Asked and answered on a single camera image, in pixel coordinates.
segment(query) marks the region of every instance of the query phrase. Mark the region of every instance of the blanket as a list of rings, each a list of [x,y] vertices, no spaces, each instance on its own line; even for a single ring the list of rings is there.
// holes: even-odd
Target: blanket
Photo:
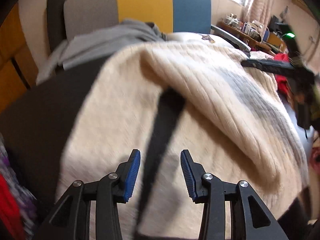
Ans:
[[[57,199],[76,179],[101,179],[132,149],[141,165],[132,198],[118,204],[123,239],[132,239],[145,152],[160,95],[172,87],[185,99],[138,225],[147,236],[197,239],[202,204],[188,196],[180,152],[222,181],[247,180],[279,218],[308,183],[299,137],[272,74],[244,69],[247,56],[215,44],[151,42],[126,47],[103,66],[80,110],[61,160]],[[95,236],[94,206],[91,239]],[[226,238],[230,238],[226,205]]]

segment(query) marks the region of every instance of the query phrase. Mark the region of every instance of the silver screw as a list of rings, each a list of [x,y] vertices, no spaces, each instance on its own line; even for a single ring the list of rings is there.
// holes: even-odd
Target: silver screw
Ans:
[[[73,185],[74,187],[79,187],[81,184],[82,184],[82,181],[81,181],[81,180],[75,180],[75,181],[72,183],[72,185]]]
[[[241,180],[241,181],[239,182],[239,184],[240,184],[241,187],[248,187],[248,186],[249,186],[249,183],[246,182],[245,180]]]
[[[212,175],[211,173],[205,173],[205,174],[203,175],[203,177],[204,177],[205,179],[212,179],[212,178],[213,178],[213,175]]]
[[[116,178],[118,178],[118,174],[113,172],[113,173],[110,173],[108,177],[109,177],[109,179],[116,179]]]

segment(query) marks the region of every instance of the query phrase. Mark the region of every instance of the green light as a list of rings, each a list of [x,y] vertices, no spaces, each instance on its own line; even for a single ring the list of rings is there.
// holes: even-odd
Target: green light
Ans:
[[[293,33],[286,33],[284,36],[288,36],[290,38],[294,38],[296,35],[294,35]]]

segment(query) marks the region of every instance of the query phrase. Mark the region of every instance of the wooden cabinet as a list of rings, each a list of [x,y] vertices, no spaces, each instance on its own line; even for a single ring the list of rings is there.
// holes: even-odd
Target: wooden cabinet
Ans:
[[[0,26],[0,112],[34,86],[37,75],[16,4]]]

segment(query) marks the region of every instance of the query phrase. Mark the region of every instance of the curtain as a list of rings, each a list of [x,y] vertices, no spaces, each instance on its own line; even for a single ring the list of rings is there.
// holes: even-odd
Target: curtain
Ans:
[[[260,35],[263,37],[267,29],[271,10],[274,0],[246,0],[242,9],[241,18],[243,22],[252,22],[257,20],[263,24],[263,29]]]

